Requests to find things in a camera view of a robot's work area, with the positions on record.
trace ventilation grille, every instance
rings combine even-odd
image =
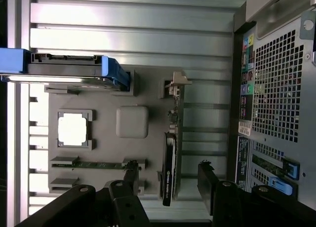
[[[256,50],[253,130],[297,142],[304,46],[295,31]]]
[[[284,157],[284,152],[279,151],[277,149],[268,147],[266,145],[263,145],[261,143],[256,142],[256,145],[253,146],[253,148],[258,151],[261,152],[265,155],[268,155],[276,160],[282,161],[282,158]]]
[[[264,175],[262,172],[260,172],[257,169],[254,169],[254,174],[256,179],[261,181],[263,184],[268,185],[269,184],[269,177],[267,175]]]

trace sticker label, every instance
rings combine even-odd
[[[247,187],[249,141],[246,137],[238,137],[235,182],[242,190]]]
[[[248,37],[248,47],[250,47],[250,46],[253,45],[254,38],[255,38],[255,35],[254,35],[254,34],[251,34],[251,35]]]
[[[245,136],[250,136],[250,133],[251,133],[251,127],[252,127],[252,124],[251,122],[239,122],[238,123],[238,132],[240,134],[243,134]]]

